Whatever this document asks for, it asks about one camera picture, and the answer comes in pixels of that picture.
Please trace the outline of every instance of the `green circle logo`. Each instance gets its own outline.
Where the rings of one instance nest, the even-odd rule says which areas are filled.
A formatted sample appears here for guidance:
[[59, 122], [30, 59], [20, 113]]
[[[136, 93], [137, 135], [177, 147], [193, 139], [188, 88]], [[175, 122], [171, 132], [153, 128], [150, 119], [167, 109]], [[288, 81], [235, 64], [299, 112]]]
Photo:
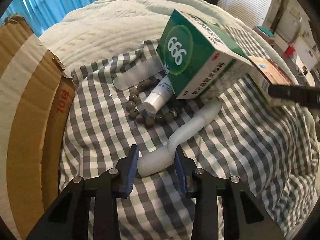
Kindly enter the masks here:
[[173, 27], [165, 39], [164, 60], [173, 75], [182, 73], [190, 63], [193, 40], [192, 34], [184, 25]]

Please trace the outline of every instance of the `cardboard box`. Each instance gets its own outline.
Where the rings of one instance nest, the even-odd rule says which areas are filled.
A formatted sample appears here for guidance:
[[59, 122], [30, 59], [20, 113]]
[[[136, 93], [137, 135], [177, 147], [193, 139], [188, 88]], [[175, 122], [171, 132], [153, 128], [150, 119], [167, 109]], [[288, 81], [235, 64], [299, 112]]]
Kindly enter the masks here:
[[260, 89], [263, 97], [271, 106], [282, 106], [295, 104], [290, 100], [281, 98], [272, 98], [268, 94], [270, 85], [286, 85], [293, 86], [292, 79], [271, 59], [260, 57], [249, 57], [255, 66], [253, 71], [249, 73], [257, 87]]
[[177, 10], [156, 51], [177, 99], [218, 97], [253, 68], [218, 26]]
[[20, 16], [0, 28], [0, 54], [0, 216], [25, 239], [58, 194], [75, 86]]

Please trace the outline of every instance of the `white table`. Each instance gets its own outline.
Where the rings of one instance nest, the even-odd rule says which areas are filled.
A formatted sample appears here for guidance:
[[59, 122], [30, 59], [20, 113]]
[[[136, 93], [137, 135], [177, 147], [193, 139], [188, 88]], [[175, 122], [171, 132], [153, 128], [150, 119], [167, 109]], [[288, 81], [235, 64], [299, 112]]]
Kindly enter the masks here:
[[297, 68], [297, 76], [302, 76], [307, 81], [307, 84], [311, 87], [315, 86], [315, 80], [313, 79], [313, 76], [311, 75], [310, 71], [308, 70], [308, 73], [305, 75], [303, 73], [303, 62], [301, 61], [300, 57], [297, 56], [296, 60], [296, 68]]

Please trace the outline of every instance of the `stool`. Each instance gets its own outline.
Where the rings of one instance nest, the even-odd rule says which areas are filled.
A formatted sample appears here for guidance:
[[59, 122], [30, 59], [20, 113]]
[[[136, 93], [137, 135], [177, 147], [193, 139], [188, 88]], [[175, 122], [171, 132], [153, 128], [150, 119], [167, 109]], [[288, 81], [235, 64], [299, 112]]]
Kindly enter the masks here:
[[257, 34], [259, 34], [267, 43], [269, 43], [271, 47], [273, 47], [273, 45], [275, 44], [275, 36], [270, 30], [262, 26], [255, 26], [253, 27], [253, 30]]

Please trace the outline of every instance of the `plaid fabric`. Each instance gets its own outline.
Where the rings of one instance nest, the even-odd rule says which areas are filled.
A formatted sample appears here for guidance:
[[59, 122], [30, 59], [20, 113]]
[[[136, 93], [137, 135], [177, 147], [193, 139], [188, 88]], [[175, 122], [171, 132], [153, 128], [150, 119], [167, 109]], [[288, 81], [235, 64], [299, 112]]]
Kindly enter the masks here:
[[[244, 31], [223, 26], [247, 55], [265, 56]], [[73, 72], [78, 85], [70, 110], [60, 162], [60, 189], [74, 176], [99, 176], [113, 167], [132, 144], [142, 155], [164, 145], [169, 136], [206, 100], [187, 100], [172, 123], [146, 129], [131, 121], [125, 106], [129, 91], [116, 90], [112, 80], [136, 63], [156, 55], [157, 41], [145, 41], [134, 52], [85, 65]], [[141, 101], [150, 92], [140, 93]], [[303, 221], [314, 195], [319, 152], [299, 106], [270, 108], [249, 77], [220, 95], [215, 120], [181, 146], [185, 154], [215, 176], [239, 176], [279, 224], [284, 235]], [[189, 239], [194, 201], [181, 198], [172, 167], [135, 179], [126, 200], [117, 200], [122, 239]], [[219, 200], [219, 239], [223, 239]], [[91, 206], [89, 237], [92, 238]]]

